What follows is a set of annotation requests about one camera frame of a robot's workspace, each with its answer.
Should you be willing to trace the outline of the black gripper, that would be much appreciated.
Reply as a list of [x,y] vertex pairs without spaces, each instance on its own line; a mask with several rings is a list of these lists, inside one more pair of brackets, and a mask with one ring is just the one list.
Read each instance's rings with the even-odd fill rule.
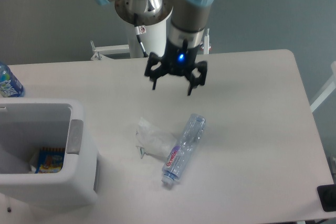
[[169,39],[163,57],[151,52],[148,56],[144,76],[153,82],[152,90],[155,90],[158,78],[165,75],[184,76],[189,81],[187,95],[198,86],[204,86],[207,75],[207,61],[195,62],[199,46],[183,48],[176,46]]

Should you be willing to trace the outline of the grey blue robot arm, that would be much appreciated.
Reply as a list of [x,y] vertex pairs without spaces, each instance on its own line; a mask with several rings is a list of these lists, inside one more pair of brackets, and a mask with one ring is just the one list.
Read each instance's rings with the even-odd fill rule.
[[196,61],[214,0],[95,0],[113,4],[124,21],[131,58],[146,58],[153,83],[167,74],[203,86],[207,62]]

